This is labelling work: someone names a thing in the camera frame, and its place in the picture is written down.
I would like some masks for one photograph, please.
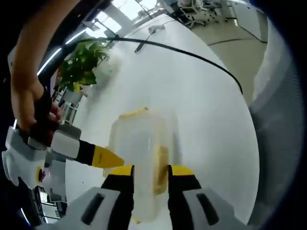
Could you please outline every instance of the window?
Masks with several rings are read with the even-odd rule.
[[[94,25],[97,26],[99,30],[93,31],[90,28],[86,28],[85,30],[85,32],[91,37],[106,37],[105,31],[107,30],[107,28],[109,28],[114,33],[118,32],[121,29],[121,26],[113,18],[110,18],[106,13],[102,11],[99,12],[99,14],[96,16],[96,19],[98,19],[99,22],[95,22],[95,20],[92,20],[92,23],[94,23]]]
[[[58,220],[53,218],[44,217],[47,224],[53,224],[56,223]]]
[[[99,20],[99,22],[112,30],[114,33],[121,29],[121,26],[113,18],[110,18],[106,13],[102,11],[99,12],[96,18]]]
[[[147,10],[151,10],[156,6],[157,0],[142,0],[140,1],[140,4],[144,6]]]
[[[42,204],[42,209],[45,217],[48,217],[50,219],[59,219],[56,213],[58,211],[58,208],[56,206]]]
[[[41,191],[40,191],[40,192],[39,192],[39,197],[40,197],[41,203],[54,205],[53,203],[50,203],[50,202],[49,202],[48,194],[47,194],[47,193],[41,192]]]
[[[130,20],[136,19],[142,7],[135,0],[113,0],[112,4]]]

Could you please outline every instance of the translucent plastic box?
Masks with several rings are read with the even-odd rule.
[[[121,115],[113,124],[108,148],[134,165],[134,210],[137,222],[152,221],[167,202],[167,166],[172,149],[165,120],[147,109]]]

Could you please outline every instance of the potted plant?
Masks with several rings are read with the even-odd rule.
[[[107,47],[101,42],[84,42],[77,45],[71,56],[62,63],[60,86],[74,91],[76,83],[81,85],[97,84],[93,68],[108,58]]]

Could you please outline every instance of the office furniture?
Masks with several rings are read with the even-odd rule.
[[[212,0],[216,5],[219,5],[215,12],[217,15],[223,16],[227,19],[235,18],[233,11],[231,11],[231,2],[228,0]]]
[[[226,15],[229,16],[229,14],[227,14],[229,7],[225,1],[202,0],[200,2],[200,9],[211,13],[212,21],[219,22],[217,19],[219,16],[222,17],[225,22],[227,22]]]
[[[209,19],[208,15],[196,6],[196,0],[181,0],[178,2],[178,6],[189,20],[186,23],[187,27],[192,28],[194,24],[206,25],[206,21]]]
[[[236,0],[231,2],[238,25],[250,32],[262,42],[268,42],[267,16],[249,2]]]

